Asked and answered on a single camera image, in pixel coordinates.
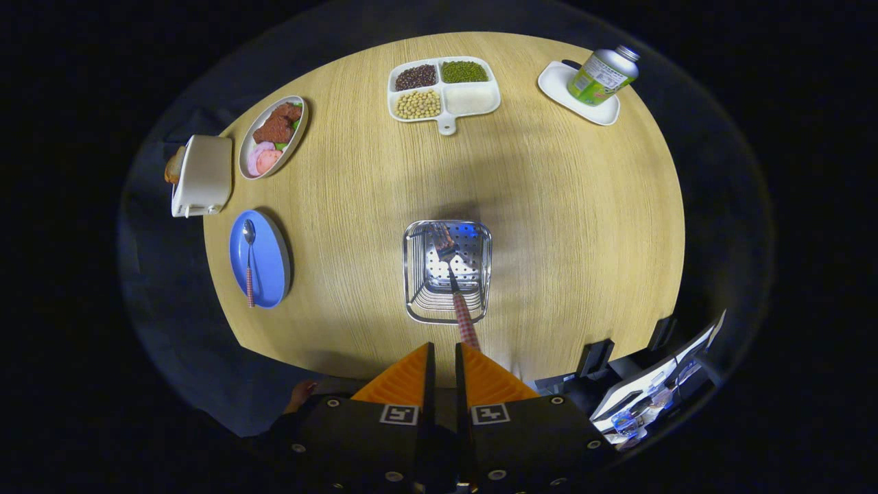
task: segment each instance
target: metal can lid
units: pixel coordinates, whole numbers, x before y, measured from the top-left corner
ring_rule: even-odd
[[[620,54],[621,56],[627,58],[628,60],[631,60],[632,62],[636,62],[637,59],[640,58],[640,55],[637,54],[637,52],[635,52],[631,48],[624,47],[622,45],[619,45],[618,47],[616,47],[615,52]]]

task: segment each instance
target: stainless steel basket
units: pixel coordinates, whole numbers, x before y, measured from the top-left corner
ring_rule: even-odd
[[[451,265],[476,323],[487,313],[491,282],[491,232],[478,222],[429,220],[408,225],[402,239],[406,310],[421,323],[457,324],[448,265],[436,255],[430,223],[443,223],[459,246]]]

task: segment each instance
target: person's hand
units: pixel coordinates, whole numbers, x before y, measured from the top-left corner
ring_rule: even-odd
[[[292,389],[290,402],[286,405],[282,415],[299,411],[299,407],[311,397],[311,394],[316,387],[317,381],[312,380],[305,380],[297,384],[296,387]]]

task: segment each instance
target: round wooden table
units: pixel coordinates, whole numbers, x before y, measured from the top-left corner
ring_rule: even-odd
[[[436,379],[454,385],[456,326],[406,313],[402,238],[417,220],[484,223],[493,236],[490,303],[476,324],[482,351],[524,380],[576,370],[583,346],[615,342],[612,359],[646,346],[673,312],[683,268],[680,184],[661,131],[633,87],[600,127],[548,99],[536,78],[551,61],[590,50],[507,33],[396,41],[313,70],[267,95],[221,135],[234,141],[233,189],[204,217],[213,285],[238,342],[324,374],[368,379],[424,342]],[[487,61],[500,85],[493,113],[403,123],[387,112],[391,69],[451,55]],[[648,84],[649,76],[634,85]],[[245,180],[239,146],[283,96],[311,109],[304,137],[275,175]],[[248,309],[228,258],[246,209],[271,217],[291,251],[290,293]]]

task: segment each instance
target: toaster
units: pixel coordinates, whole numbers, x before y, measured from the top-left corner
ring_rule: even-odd
[[[193,135],[171,159],[183,160],[180,180],[171,190],[174,217],[217,214],[232,192],[232,140]]]

